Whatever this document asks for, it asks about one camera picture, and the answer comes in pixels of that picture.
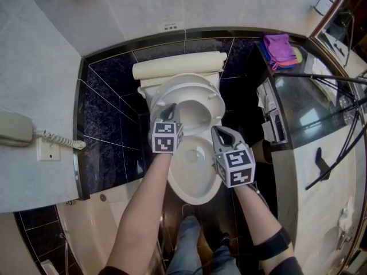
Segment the person's left shoe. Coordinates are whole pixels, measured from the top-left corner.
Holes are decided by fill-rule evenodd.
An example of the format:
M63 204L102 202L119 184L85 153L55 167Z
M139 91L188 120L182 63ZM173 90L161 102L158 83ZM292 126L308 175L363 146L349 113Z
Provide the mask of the person's left shoe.
M194 208L189 204L184 204L181 207L181 212L182 212L183 219L195 216Z

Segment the chrome sink faucet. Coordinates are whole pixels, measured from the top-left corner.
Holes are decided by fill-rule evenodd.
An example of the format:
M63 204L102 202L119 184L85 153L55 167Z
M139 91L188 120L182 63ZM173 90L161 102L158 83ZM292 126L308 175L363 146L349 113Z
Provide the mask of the chrome sink faucet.
M346 231L341 231L341 234L338 239L336 250L341 250L345 243L348 243L351 240L352 236L348 234Z

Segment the white toilet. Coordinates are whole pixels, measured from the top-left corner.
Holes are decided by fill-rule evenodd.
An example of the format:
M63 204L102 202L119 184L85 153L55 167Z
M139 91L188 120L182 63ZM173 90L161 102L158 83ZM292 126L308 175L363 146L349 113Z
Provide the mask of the white toilet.
M140 94L146 99L150 117L151 96L158 86L171 77L158 77L142 80ZM171 159L168 182L173 191L184 202L191 205L202 205L209 202L221 186L221 178L214 170L214 150L210 129L198 135L184 135L181 144Z

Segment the orange cloth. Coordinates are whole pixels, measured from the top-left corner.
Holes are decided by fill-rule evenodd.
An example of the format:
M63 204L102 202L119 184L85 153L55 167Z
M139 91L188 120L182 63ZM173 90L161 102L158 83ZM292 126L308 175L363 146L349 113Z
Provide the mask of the orange cloth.
M279 62L279 61L275 61L275 60L271 60L270 61L270 65L272 66L272 70L278 70L278 69L290 69L295 67L296 65L298 65L298 60L297 59L293 59L293 60L289 60L289 61L283 61L283 62Z

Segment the purple cloth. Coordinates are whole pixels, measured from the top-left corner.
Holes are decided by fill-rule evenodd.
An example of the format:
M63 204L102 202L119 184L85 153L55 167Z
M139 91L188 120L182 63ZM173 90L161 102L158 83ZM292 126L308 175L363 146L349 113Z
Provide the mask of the purple cloth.
M265 35L264 45L275 61L283 62L296 59L288 34Z

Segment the white bathtub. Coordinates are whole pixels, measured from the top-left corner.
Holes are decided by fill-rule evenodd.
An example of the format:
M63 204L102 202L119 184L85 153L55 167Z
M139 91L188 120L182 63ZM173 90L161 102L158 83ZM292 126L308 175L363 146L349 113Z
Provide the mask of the white bathtub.
M56 205L71 251L84 275L105 267L115 242L121 216L141 180Z

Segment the white soap dish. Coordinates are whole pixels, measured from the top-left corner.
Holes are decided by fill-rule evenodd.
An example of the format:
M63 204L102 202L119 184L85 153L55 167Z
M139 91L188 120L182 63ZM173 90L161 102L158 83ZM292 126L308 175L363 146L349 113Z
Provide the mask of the white soap dish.
M59 275L57 270L55 269L54 265L50 260L45 260L41 262L41 266L46 273L46 275Z

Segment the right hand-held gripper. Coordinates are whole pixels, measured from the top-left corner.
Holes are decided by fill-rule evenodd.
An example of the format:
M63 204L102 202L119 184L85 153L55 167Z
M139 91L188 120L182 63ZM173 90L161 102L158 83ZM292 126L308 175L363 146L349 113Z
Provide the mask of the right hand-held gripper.
M214 150L216 174L227 188L252 184L255 181L256 162L253 151L244 144L236 130L215 125L210 130Z

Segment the crumpled white washcloth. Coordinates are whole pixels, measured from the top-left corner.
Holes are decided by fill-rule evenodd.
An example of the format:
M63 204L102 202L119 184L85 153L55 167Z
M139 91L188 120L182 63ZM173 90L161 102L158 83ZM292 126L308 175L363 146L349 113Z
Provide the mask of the crumpled white washcloth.
M350 197L344 205L338 220L338 226L341 231L348 232L352 226L352 217L354 213L354 200Z

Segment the framed wall mirror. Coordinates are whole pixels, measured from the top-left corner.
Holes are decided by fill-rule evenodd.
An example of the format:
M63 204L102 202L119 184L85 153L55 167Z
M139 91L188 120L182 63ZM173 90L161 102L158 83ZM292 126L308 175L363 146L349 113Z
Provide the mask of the framed wall mirror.
M310 35L350 77L363 81L367 95L367 0L329 0L330 6L314 9L323 18Z

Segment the folded white towel on counter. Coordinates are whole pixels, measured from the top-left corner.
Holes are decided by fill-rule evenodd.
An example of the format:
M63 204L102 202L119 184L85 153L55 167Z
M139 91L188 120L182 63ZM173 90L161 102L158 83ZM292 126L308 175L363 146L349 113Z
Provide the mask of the folded white towel on counter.
M307 60L307 66L304 69L311 77L325 79L325 80L336 80L338 76L332 74L329 68L318 58L313 57Z

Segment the black tripod light stand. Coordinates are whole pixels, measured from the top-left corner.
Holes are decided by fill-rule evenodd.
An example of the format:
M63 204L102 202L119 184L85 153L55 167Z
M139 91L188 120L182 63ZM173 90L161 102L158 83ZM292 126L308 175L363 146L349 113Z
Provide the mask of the black tripod light stand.
M336 90L337 92L343 94L348 99L350 99L351 104L346 106L345 108L340 109L339 111L333 112L329 114L328 116L321 118L319 120L310 122L308 124L305 124L301 126L299 129L303 128L311 128L312 126L315 126L316 124L320 124L321 122L330 119L338 114L348 112L351 110L355 110L355 114L352 121L352 126L349 130L349 133L347 135L347 138L339 152L339 155L337 156L335 162L329 166L326 170L322 171L320 170L321 174L319 177L317 177L314 181L312 181L309 185L305 187L305 190L308 191L312 187L314 187L317 183L319 183L322 180L325 180L325 177L327 175L330 175L332 170L336 168L343 160L344 158L349 154L349 152L357 145L357 143L361 140L361 138L364 136L364 134L367 132L367 123L362 127L358 135L354 138L352 142L350 142L352 138L352 134L355 131L357 121L359 118L362 118L360 114L360 107L367 103L367 96L363 97L360 100L357 100L355 95L353 95L351 92L348 92L347 90L344 90L343 88L340 88L338 84L332 84L329 83L327 80L335 80L335 81L341 81L346 83L353 83L353 84L367 84L367 81L357 79L357 78L350 78L350 77L343 77L343 76L334 76L334 75L322 75L322 74L309 74L309 73L284 73L284 72L275 72L274 77L289 77L289 78L309 78L310 80L315 80L321 84L325 84L328 87L331 87L332 89Z

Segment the small white wall label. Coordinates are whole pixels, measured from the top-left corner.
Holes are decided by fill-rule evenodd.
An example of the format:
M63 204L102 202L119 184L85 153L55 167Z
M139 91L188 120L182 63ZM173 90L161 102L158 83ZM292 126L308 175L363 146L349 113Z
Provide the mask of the small white wall label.
M179 29L179 24L177 22L167 22L167 23L162 23L157 25L157 30L160 33L163 32L171 32L174 30L178 30Z

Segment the white wall soap dispenser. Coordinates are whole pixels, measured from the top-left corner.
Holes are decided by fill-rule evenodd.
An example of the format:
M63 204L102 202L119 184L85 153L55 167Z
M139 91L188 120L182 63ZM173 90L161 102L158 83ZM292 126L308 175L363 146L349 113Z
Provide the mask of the white wall soap dispenser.
M334 0L315 0L312 7L318 14L324 16L330 10L333 3Z

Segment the person's left forearm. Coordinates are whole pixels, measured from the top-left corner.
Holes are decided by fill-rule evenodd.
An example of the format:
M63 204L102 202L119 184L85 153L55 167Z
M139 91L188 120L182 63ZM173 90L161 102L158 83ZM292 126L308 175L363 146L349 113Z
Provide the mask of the person's left forearm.
M158 154L119 222L106 266L99 275L144 275L158 240L172 155Z

